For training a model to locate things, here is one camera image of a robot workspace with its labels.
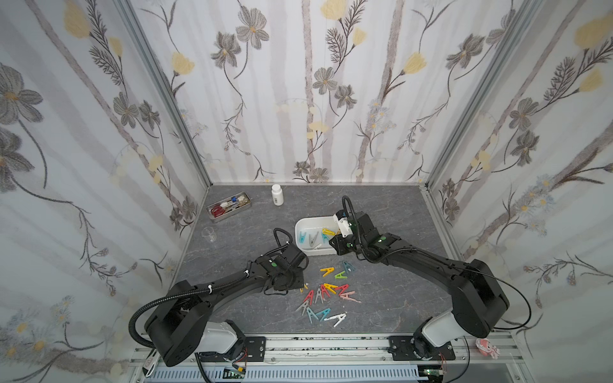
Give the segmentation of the dark teal clothespin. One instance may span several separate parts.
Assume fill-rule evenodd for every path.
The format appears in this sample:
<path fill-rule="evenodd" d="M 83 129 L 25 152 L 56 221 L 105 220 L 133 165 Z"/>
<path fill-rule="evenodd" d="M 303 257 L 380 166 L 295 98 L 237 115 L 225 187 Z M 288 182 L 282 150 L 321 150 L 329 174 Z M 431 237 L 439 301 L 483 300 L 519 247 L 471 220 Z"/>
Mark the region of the dark teal clothespin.
<path fill-rule="evenodd" d="M 347 274 L 354 273 L 355 271 L 354 266 L 348 261 L 343 261 L 343 267 Z"/>

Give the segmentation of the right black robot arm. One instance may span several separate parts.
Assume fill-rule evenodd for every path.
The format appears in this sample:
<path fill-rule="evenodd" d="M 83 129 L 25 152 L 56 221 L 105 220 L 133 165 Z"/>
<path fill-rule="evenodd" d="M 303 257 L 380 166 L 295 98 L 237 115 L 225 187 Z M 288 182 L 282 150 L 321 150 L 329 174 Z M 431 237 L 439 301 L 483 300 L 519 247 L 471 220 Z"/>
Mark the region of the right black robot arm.
<path fill-rule="evenodd" d="M 496 277 L 485 262 L 450 259 L 426 250 L 410 240 L 397 212 L 390 218 L 373 218 L 356 210 L 349 196 L 343 196 L 340 208 L 327 217 L 335 229 L 329 244 L 336 255 L 354 254 L 371 265 L 408 271 L 450 297 L 448 309 L 425 319 L 405 346 L 392 345 L 393 353 L 413 361 L 431 360 L 450 350 L 453 340 L 485 339 L 502 329 L 499 323 L 511 307 L 503 289 L 515 293 L 519 289 Z"/>

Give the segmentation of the white clothespin bottom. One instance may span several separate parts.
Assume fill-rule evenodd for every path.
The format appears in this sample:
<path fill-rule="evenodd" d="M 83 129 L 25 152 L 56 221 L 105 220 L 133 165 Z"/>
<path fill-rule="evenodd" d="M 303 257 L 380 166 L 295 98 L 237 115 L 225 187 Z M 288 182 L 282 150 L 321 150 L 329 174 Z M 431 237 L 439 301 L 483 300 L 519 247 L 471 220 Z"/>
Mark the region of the white clothespin bottom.
<path fill-rule="evenodd" d="M 327 316 L 323 319 L 324 322 L 333 322 L 333 327 L 337 327 L 340 323 L 342 323 L 346 319 L 347 313 L 335 314 L 332 316 Z"/>

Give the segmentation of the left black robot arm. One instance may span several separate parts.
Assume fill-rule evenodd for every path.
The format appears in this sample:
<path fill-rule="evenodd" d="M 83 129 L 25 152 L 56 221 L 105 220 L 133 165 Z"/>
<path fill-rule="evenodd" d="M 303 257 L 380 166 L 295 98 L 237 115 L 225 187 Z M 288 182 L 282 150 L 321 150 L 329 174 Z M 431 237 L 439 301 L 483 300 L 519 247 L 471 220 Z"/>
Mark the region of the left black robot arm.
<path fill-rule="evenodd" d="M 176 283 L 169 292 L 136 310 L 129 319 L 128 332 L 139 345 L 158 352 L 167 367 L 179 365 L 193 354 L 205 353 L 206 330 L 227 330 L 232 342 L 209 350 L 226 354 L 235 349 L 242 335 L 234 322 L 210 324 L 209 319 L 222 306 L 255 293 L 286 295 L 304 285 L 303 272 L 308 256 L 293 239 L 247 262 L 242 271 L 217 281 L 192 285 Z"/>

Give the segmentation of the red clothespin pile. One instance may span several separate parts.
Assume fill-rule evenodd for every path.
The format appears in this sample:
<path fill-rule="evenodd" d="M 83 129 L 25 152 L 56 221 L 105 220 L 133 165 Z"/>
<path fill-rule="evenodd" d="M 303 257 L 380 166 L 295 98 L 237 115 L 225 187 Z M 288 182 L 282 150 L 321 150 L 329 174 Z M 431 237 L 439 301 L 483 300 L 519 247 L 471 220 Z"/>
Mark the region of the red clothespin pile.
<path fill-rule="evenodd" d="M 309 306 L 311 306 L 314 302 L 314 297 L 315 297 L 314 290 L 310 290 L 303 301 L 307 303 Z"/>

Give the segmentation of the grey clothespin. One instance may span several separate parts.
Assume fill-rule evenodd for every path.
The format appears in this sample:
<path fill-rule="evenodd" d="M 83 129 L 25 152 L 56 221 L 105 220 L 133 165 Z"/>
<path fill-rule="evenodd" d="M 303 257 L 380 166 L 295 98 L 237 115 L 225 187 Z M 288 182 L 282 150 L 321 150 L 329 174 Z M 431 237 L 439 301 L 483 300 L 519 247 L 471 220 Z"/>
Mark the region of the grey clothespin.
<path fill-rule="evenodd" d="M 314 299 L 314 304 L 317 304 L 317 303 L 324 303 L 324 302 L 325 302 L 325 299 L 324 299 L 324 297 L 323 297 L 322 290 L 321 290 L 321 289 L 316 290 L 316 295 L 315 295 L 315 299 Z"/>
<path fill-rule="evenodd" d="M 304 315 L 309 307 L 310 303 L 308 301 L 304 301 L 295 311 L 300 312 L 301 315 Z"/>
<path fill-rule="evenodd" d="M 319 237 L 319 233 L 313 232 L 309 234 L 308 240 L 309 240 L 309 246 L 311 249 L 314 249 L 317 245 L 318 242 L 318 237 Z"/>

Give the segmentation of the pink clothespin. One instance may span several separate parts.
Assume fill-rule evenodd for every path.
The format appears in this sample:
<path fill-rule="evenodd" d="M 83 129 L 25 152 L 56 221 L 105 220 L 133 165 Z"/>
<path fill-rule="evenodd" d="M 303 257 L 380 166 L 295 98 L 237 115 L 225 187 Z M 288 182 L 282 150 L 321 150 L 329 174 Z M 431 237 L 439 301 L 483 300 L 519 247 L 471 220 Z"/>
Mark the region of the pink clothespin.
<path fill-rule="evenodd" d="M 355 292 L 354 291 L 346 291 L 343 293 L 340 293 L 338 296 L 346 301 L 351 301 L 351 302 L 356 302 L 356 303 L 361 303 L 361 301 L 357 300 L 356 298 L 353 298 L 352 295 L 354 295 Z"/>

